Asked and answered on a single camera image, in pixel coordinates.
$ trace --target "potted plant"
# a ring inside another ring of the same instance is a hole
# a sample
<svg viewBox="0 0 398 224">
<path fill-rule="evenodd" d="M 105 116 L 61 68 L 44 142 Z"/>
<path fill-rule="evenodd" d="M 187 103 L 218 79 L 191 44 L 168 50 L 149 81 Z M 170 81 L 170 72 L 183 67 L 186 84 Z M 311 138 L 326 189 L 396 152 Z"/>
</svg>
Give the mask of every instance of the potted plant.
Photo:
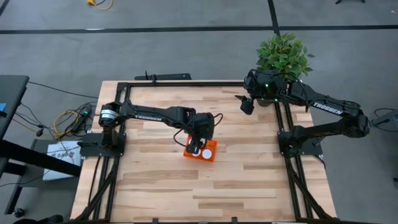
<svg viewBox="0 0 398 224">
<path fill-rule="evenodd" d="M 301 40 L 295 40 L 294 34 L 274 35 L 272 39 L 261 42 L 260 49 L 257 49 L 259 60 L 258 70 L 274 70 L 284 78 L 295 82 L 312 68 L 308 66 L 307 57 L 314 57 L 308 54 L 307 47 L 303 46 Z"/>
</svg>

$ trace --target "wooden tabletop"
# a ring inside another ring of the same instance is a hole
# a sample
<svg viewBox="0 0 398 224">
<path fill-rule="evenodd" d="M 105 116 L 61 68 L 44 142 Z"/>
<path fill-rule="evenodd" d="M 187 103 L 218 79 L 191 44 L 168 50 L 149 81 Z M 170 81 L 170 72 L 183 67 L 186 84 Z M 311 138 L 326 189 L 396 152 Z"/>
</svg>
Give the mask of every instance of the wooden tabletop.
<svg viewBox="0 0 398 224">
<path fill-rule="evenodd" d="M 94 132 L 101 132 L 101 105 L 114 101 L 118 82 L 102 84 Z M 128 120 L 112 222 L 151 222 L 152 218 L 161 222 L 228 222 L 231 217 L 247 222 L 294 221 L 285 163 L 277 143 L 275 108 L 256 103 L 248 116 L 239 109 L 241 103 L 234 95 L 246 95 L 246 90 L 227 86 L 132 88 L 130 100 L 135 105 L 186 106 L 197 112 L 223 113 L 224 119 L 215 128 L 213 139 L 218 141 L 218 152 L 213 163 L 183 157 L 184 148 L 172 138 L 178 130 L 154 121 Z M 313 125 L 304 107 L 291 106 L 291 110 L 295 125 Z M 181 142 L 186 139 L 184 133 L 177 138 Z M 327 213 L 335 216 L 323 164 L 313 156 L 302 156 L 302 160 L 309 191 Z M 88 203 L 96 161 L 89 158 L 83 163 L 71 218 Z M 94 192 L 100 172 L 101 163 Z M 100 217 L 104 217 L 105 199 Z M 302 200 L 300 204 L 304 217 Z"/>
</svg>

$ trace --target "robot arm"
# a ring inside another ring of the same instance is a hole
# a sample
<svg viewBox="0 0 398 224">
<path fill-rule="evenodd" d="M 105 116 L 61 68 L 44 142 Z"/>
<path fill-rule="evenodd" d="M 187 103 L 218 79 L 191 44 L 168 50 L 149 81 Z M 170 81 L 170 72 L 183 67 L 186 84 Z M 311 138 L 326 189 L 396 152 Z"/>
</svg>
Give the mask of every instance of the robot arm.
<svg viewBox="0 0 398 224">
<path fill-rule="evenodd" d="M 360 105 L 351 101 L 337 100 L 330 96 L 315 92 L 300 80 L 292 82 L 283 79 L 276 73 L 262 73 L 251 70 L 244 79 L 244 88 L 250 94 L 236 96 L 242 101 L 241 109 L 246 114 L 253 112 L 254 99 L 268 102 L 290 103 L 297 106 L 309 106 L 332 113 L 342 118 L 330 124 L 303 128 L 294 126 L 292 140 L 304 142 L 309 138 L 323 138 L 343 134 L 351 138 L 361 138 L 369 133 L 368 118 L 363 115 Z"/>
<path fill-rule="evenodd" d="M 103 128 L 102 145 L 116 145 L 118 133 L 115 127 L 131 118 L 163 122 L 167 126 L 184 130 L 192 137 L 187 151 L 194 154 L 206 144 L 201 142 L 201 139 L 207 141 L 213 138 L 215 127 L 214 116 L 211 113 L 196 113 L 193 108 L 182 106 L 167 109 L 151 108 L 133 105 L 130 100 L 124 103 L 112 102 L 102 106 L 99 117 L 99 125 Z"/>
</svg>

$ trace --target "orange container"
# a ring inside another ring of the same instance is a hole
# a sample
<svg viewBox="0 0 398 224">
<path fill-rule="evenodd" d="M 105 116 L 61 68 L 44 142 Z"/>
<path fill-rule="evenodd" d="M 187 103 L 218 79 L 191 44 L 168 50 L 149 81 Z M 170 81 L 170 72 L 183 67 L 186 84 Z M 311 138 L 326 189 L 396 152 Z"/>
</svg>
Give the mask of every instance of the orange container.
<svg viewBox="0 0 398 224">
<path fill-rule="evenodd" d="M 188 136 L 187 145 L 191 141 L 191 136 Z M 187 152 L 187 149 L 184 150 L 184 156 L 190 159 L 198 159 L 206 162 L 214 162 L 217 153 L 217 141 L 215 140 L 207 140 L 207 145 L 199 150 L 198 154 L 191 154 Z"/>
</svg>

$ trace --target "black bracket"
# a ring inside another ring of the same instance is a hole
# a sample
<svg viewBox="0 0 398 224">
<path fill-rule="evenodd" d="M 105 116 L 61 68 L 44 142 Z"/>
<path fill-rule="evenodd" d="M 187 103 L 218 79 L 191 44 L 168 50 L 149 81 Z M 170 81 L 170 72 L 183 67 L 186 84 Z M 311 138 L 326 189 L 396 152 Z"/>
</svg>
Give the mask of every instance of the black bracket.
<svg viewBox="0 0 398 224">
<path fill-rule="evenodd" d="M 128 83 L 118 83 L 118 87 L 116 87 L 116 91 L 121 92 L 122 90 L 127 89 L 128 86 L 129 86 Z"/>
<path fill-rule="evenodd" d="M 5 118 L 7 116 L 7 113 L 4 111 L 0 111 L 0 117 Z"/>
<path fill-rule="evenodd" d="M 280 153 L 287 157 L 295 157 L 297 155 L 322 155 L 322 148 L 320 142 L 323 138 L 310 138 L 302 143 L 302 147 L 295 147 L 295 144 L 290 142 L 292 133 L 281 131 L 278 133 L 278 142 Z"/>
<path fill-rule="evenodd" d="M 232 224 L 238 224 L 238 218 L 232 217 Z"/>
<path fill-rule="evenodd" d="M 80 154 L 82 157 L 90 156 L 108 156 L 108 157 L 118 157 L 123 156 L 124 146 L 126 145 L 126 133 L 120 134 L 118 137 L 117 146 L 110 148 L 105 148 L 101 145 L 102 134 L 100 133 L 90 133 L 81 138 L 81 142 L 78 145 L 81 147 Z"/>
<path fill-rule="evenodd" d="M 161 75 L 148 75 L 147 71 L 145 71 L 145 75 L 137 76 L 134 78 L 135 80 L 152 80 L 152 84 L 156 85 L 157 80 L 192 80 L 191 74 L 189 73 L 176 73 L 176 74 L 161 74 Z"/>
</svg>

